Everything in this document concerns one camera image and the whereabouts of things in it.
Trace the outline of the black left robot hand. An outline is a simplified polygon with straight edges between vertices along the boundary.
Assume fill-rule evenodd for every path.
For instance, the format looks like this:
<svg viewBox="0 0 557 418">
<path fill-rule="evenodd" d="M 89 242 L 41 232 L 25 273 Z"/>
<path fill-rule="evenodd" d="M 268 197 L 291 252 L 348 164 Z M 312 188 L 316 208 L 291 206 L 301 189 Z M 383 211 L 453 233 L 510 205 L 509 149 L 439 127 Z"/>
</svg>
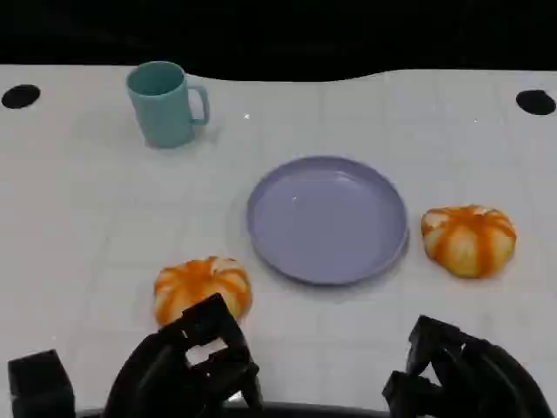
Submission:
<svg viewBox="0 0 557 418">
<path fill-rule="evenodd" d="M 213 417 L 235 394 L 260 410 L 258 371 L 238 323 L 215 293 L 134 349 L 102 415 Z"/>
</svg>

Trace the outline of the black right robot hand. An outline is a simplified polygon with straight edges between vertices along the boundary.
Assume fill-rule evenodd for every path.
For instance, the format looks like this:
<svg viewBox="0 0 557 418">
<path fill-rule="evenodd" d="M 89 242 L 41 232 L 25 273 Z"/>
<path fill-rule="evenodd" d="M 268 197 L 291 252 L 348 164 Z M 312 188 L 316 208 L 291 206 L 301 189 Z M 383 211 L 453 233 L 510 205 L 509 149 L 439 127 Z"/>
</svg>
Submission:
<svg viewBox="0 0 557 418">
<path fill-rule="evenodd" d="M 504 348 L 421 315 L 406 370 L 382 394 L 391 417 L 553 417 L 532 375 Z"/>
</svg>

